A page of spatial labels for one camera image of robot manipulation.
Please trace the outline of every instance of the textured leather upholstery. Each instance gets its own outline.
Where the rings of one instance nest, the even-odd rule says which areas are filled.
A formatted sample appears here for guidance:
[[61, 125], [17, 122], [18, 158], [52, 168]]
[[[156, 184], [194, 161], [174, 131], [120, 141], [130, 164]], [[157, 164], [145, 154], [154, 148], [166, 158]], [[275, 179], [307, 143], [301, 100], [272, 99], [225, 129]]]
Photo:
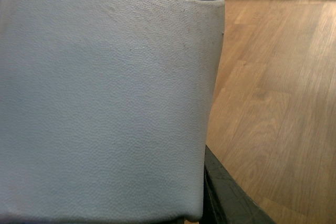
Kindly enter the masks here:
[[0, 222], [202, 214], [224, 0], [0, 0]]

